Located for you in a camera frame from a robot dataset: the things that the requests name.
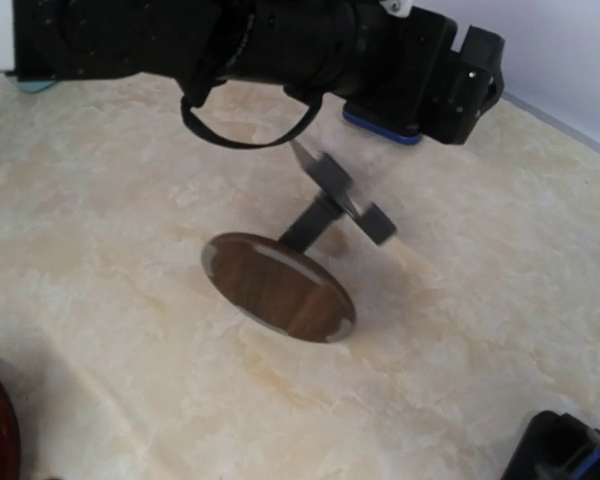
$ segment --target beige marble countertop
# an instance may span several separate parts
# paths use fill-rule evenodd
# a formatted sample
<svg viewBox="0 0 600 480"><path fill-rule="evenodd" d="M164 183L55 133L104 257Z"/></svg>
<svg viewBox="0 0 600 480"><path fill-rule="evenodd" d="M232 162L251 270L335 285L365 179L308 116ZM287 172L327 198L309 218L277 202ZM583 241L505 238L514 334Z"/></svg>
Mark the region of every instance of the beige marble countertop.
<svg viewBox="0 0 600 480"><path fill-rule="evenodd" d="M264 141L301 108L234 84L205 118ZM310 345L237 313L199 254L315 193L291 150L219 149L170 81L0 78L0 375L23 478L495 479L530 415L600 428L600 156L501 103L464 147L393 145L330 98L311 128L393 218L311 255L359 328Z"/></svg>

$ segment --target tabletop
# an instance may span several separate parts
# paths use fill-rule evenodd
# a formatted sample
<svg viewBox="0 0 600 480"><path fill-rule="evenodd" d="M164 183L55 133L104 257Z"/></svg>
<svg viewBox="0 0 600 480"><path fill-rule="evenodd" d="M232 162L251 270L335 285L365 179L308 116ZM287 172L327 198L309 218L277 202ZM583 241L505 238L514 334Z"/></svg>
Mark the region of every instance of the tabletop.
<svg viewBox="0 0 600 480"><path fill-rule="evenodd" d="M600 156L507 102L462 147L402 147L330 97L303 137L399 229L343 220L309 251L358 310L314 345L247 319L200 252L276 237L316 187L288 146L235 152L168 80L0 77L0 377L24 478L489 479L530 417L600 428ZM263 142L302 107L234 83L203 117Z"/></svg>

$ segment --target robotic arm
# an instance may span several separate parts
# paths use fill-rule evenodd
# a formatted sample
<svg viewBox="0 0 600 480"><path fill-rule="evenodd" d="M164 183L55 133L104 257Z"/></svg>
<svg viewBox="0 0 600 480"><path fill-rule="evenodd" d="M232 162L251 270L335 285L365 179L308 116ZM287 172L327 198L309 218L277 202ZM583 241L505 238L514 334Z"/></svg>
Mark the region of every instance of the robotic arm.
<svg viewBox="0 0 600 480"><path fill-rule="evenodd" d="M471 27L455 52L455 22L412 0L9 1L13 61L0 68L21 81L173 78L185 124L228 147L292 139L325 93L396 134L462 144L503 91L504 40ZM233 79L281 85L309 111L271 144L223 139L192 109Z"/></svg>

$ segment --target black device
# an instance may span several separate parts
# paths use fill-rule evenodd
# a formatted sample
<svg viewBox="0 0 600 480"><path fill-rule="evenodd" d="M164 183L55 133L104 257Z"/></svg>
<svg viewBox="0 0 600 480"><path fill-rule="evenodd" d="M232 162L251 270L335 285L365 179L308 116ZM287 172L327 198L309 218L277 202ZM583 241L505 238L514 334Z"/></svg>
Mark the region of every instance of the black device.
<svg viewBox="0 0 600 480"><path fill-rule="evenodd" d="M451 19L420 8L397 18L377 1L14 0L14 18L19 80L170 77L189 129L232 148L294 138L325 93L386 130L462 144L503 91L501 37L472 27L455 52ZM282 85L308 111L269 144L224 139L192 109L232 79Z"/></svg>
<svg viewBox="0 0 600 480"><path fill-rule="evenodd" d="M600 480L600 430L545 411L529 423L502 480Z"/></svg>

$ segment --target wall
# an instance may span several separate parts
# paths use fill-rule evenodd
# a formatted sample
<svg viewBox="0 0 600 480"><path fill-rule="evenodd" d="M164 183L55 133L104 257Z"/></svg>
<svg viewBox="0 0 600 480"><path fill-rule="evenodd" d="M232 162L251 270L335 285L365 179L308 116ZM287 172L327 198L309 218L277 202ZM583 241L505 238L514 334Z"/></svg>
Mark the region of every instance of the wall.
<svg viewBox="0 0 600 480"><path fill-rule="evenodd" d="M417 0L507 41L507 92L600 143L600 0Z"/></svg>

